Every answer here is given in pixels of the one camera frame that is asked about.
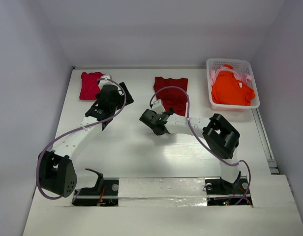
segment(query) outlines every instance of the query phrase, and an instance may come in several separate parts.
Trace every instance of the red cloth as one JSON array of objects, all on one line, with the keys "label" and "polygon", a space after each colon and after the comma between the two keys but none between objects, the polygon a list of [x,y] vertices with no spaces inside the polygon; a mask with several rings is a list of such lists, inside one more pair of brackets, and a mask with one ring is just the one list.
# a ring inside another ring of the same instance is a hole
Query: red cloth
[{"label": "red cloth", "polygon": [[220,71],[212,86],[212,100],[218,104],[251,106],[255,93],[248,85],[237,80],[234,73]]},{"label": "red cloth", "polygon": [[[164,79],[162,77],[155,77],[155,84],[153,89],[155,92],[167,86],[177,86],[184,91],[187,90],[187,78],[181,79]],[[187,97],[186,95],[176,88],[169,88],[157,94],[157,99],[161,99],[166,111],[172,107],[177,115],[185,116]]]},{"label": "red cloth", "polygon": [[101,72],[94,72],[87,74],[83,72],[81,75],[82,89],[79,94],[81,100],[96,100],[96,94],[100,93],[97,79],[103,76]]}]

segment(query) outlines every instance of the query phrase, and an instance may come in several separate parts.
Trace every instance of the pink clothing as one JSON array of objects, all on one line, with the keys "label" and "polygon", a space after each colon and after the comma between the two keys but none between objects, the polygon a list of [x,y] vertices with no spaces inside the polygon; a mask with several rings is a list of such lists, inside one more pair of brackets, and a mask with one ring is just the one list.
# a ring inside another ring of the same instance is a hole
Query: pink clothing
[{"label": "pink clothing", "polygon": [[218,77],[218,74],[220,73],[220,71],[230,71],[234,73],[234,76],[237,80],[241,80],[242,82],[244,82],[246,85],[248,85],[248,82],[250,82],[252,80],[252,76],[250,75],[246,75],[243,74],[241,72],[235,71],[233,69],[230,69],[227,66],[221,66],[219,67],[216,71],[215,70],[211,70],[210,71],[210,76],[211,76],[211,86],[213,86],[215,84],[215,81]]}]

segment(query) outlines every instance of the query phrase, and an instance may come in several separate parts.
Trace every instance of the white wall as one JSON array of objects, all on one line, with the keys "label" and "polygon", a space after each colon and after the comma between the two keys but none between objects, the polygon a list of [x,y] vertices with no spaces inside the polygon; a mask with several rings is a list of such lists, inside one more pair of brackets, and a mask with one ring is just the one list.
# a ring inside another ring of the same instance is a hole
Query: white wall
[{"label": "white wall", "polygon": [[273,153],[303,219],[303,0],[286,0],[251,63]]},{"label": "white wall", "polygon": [[284,0],[40,0],[73,65],[252,59]]},{"label": "white wall", "polygon": [[22,235],[71,67],[38,1],[0,0],[0,236]]}]

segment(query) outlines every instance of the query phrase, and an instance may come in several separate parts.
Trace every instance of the folded shirt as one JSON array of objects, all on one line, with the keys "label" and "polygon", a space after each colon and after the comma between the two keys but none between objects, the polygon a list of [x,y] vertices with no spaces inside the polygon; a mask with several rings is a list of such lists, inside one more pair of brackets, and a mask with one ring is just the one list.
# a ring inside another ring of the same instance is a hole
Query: folded shirt
[{"label": "folded shirt", "polygon": [[81,75],[82,88],[79,94],[80,100],[96,100],[96,94],[100,93],[97,79],[103,76],[101,72],[86,73]]},{"label": "folded shirt", "polygon": [[[158,90],[168,87],[168,86],[177,86],[182,88],[184,91],[187,90],[187,78],[181,79],[164,79],[163,77],[155,77],[155,84],[153,88],[155,92]],[[187,97],[183,91],[176,88],[168,88],[156,95],[157,99],[161,99],[163,106],[166,111],[169,111],[170,108],[173,108],[175,113],[180,116],[185,116]]]},{"label": "folded shirt", "polygon": [[220,71],[212,86],[212,100],[218,104],[251,106],[255,93],[248,85],[237,80],[231,71]]},{"label": "folded shirt", "polygon": [[216,71],[215,70],[210,71],[211,86],[215,84],[216,79],[221,71],[232,72],[237,80],[244,82],[246,85],[248,85],[248,82],[252,80],[252,76],[235,71],[232,66],[226,64],[224,66],[219,67]]}]

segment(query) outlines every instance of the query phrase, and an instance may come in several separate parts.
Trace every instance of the white table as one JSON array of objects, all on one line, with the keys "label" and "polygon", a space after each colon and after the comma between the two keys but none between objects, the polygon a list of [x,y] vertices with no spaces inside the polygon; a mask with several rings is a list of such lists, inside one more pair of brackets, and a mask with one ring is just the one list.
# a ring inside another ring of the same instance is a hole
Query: white table
[{"label": "white table", "polygon": [[[76,127],[92,104],[79,100],[83,71],[72,72],[57,136]],[[149,107],[155,76],[188,78],[191,116],[211,117],[215,111],[210,109],[204,69],[86,70],[95,71],[110,74],[117,82],[124,81],[134,103],[89,143],[75,165],[76,171],[92,168],[105,177],[120,177],[120,181],[123,178],[220,176],[219,162],[194,137],[155,136],[138,120]],[[254,208],[138,207],[133,203],[127,207],[74,207],[70,206],[71,198],[50,201],[36,191],[24,235],[238,236],[246,235],[246,231],[249,235],[303,235],[303,225],[285,176],[270,173],[252,111],[219,113],[240,132],[238,159],[246,160],[251,168]],[[241,171],[246,175],[244,165]]]}]

